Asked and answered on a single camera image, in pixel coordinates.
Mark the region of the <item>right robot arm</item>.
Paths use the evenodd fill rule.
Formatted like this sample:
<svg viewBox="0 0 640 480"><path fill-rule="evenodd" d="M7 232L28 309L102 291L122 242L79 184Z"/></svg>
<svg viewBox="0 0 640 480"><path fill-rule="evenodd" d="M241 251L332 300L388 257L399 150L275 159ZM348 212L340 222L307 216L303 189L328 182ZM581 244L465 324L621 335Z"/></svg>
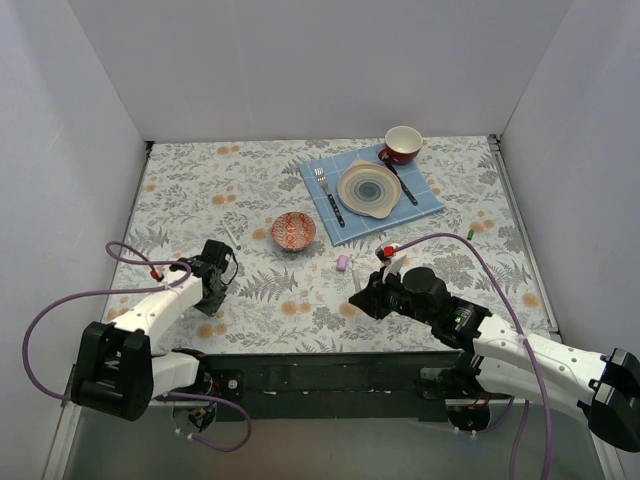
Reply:
<svg viewBox="0 0 640 480"><path fill-rule="evenodd" d="M351 305L382 319L390 313L428 325L444 345L474 362L452 373L464 397L486 391L545 403L577 419L606 443L639 450L639 360L622 349L605 355L523 334L487 308L452 295L426 267L405 275L380 270Z"/></svg>

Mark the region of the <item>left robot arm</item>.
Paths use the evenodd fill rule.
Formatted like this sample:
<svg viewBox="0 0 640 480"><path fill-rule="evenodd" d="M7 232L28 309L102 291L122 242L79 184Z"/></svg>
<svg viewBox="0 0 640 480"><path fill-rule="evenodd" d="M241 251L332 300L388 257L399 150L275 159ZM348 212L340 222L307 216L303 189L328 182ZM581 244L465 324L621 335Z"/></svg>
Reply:
<svg viewBox="0 0 640 480"><path fill-rule="evenodd" d="M200 254L169 267L158 292L110 323L89 324L73 374L73 403L134 421L151 400L173 391L205 398L214 383L200 365L204 355L185 348L163 352L159 343L187 310L217 313L229 286L223 276L236 263L230 246L208 240Z"/></svg>

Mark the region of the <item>white marker pen blue tip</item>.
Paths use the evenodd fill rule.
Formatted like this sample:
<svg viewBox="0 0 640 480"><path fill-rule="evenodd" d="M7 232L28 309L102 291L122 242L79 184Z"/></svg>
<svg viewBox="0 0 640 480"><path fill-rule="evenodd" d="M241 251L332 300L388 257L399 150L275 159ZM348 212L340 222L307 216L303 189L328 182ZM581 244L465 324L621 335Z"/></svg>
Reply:
<svg viewBox="0 0 640 480"><path fill-rule="evenodd" d="M357 270L355 268L351 268L350 269L351 272L351 276L352 276L352 280L353 280L353 284L354 284L354 289L356 292L359 292L361 290L361 282L360 282L360 278L359 278L359 274L357 272Z"/></svg>

